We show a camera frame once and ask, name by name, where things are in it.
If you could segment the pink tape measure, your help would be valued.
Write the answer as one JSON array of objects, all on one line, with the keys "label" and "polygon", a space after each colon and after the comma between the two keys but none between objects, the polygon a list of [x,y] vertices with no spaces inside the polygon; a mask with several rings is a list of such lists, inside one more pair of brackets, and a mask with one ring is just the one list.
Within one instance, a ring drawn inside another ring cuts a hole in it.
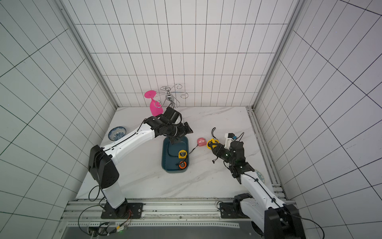
[{"label": "pink tape measure", "polygon": [[207,145],[207,141],[205,138],[203,138],[203,137],[198,138],[197,139],[197,145],[189,152],[189,154],[191,154],[196,148],[203,147],[206,145]]}]

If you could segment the teal plastic storage box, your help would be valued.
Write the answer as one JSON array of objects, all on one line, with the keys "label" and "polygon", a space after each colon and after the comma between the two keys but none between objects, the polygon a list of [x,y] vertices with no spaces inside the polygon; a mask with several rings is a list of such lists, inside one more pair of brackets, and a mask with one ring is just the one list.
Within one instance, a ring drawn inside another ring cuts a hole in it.
[{"label": "teal plastic storage box", "polygon": [[[186,150],[188,152],[188,157],[186,159],[179,159],[178,153],[180,150]],[[171,144],[170,139],[166,137],[163,140],[162,148],[162,168],[167,173],[182,173],[188,169],[188,166],[184,170],[180,170],[178,164],[181,161],[185,161],[189,166],[189,140],[186,136],[182,137],[178,142]]]}]

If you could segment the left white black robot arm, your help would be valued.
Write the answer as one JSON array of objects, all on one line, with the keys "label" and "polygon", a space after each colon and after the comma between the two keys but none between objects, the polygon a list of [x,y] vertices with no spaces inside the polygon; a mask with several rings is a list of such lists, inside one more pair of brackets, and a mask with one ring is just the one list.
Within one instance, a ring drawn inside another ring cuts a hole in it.
[{"label": "left white black robot arm", "polygon": [[88,171],[106,198],[106,204],[115,211],[127,210],[127,200],[118,183],[117,165],[144,143],[166,136],[171,143],[178,142],[193,130],[182,122],[182,114],[171,107],[158,116],[144,119],[141,125],[121,139],[104,147],[95,145],[90,150]]}]

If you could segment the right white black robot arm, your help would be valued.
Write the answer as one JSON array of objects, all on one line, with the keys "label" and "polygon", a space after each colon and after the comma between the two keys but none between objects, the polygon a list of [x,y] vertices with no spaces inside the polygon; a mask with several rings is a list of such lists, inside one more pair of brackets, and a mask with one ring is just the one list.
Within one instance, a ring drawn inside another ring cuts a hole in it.
[{"label": "right white black robot arm", "polygon": [[213,139],[208,142],[213,154],[229,164],[232,177],[248,190],[234,197],[228,212],[248,217],[254,231],[265,239],[305,239],[298,209],[280,200],[262,182],[246,162],[243,145],[237,140],[232,141],[229,148]]}]

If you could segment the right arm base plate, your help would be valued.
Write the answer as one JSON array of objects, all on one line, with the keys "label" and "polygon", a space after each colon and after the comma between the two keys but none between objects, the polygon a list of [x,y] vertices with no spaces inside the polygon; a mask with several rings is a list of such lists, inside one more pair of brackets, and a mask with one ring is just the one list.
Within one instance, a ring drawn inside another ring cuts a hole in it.
[{"label": "right arm base plate", "polygon": [[217,208],[220,211],[222,219],[248,219],[242,211],[238,203],[225,203],[222,201],[217,202]]}]

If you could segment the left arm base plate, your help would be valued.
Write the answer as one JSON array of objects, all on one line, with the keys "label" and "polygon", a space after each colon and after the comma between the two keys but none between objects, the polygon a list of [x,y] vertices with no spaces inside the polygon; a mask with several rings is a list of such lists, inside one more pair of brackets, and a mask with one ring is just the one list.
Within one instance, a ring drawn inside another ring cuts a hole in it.
[{"label": "left arm base plate", "polygon": [[143,203],[122,203],[118,208],[114,209],[109,203],[103,207],[101,214],[102,219],[140,219],[143,211]]}]

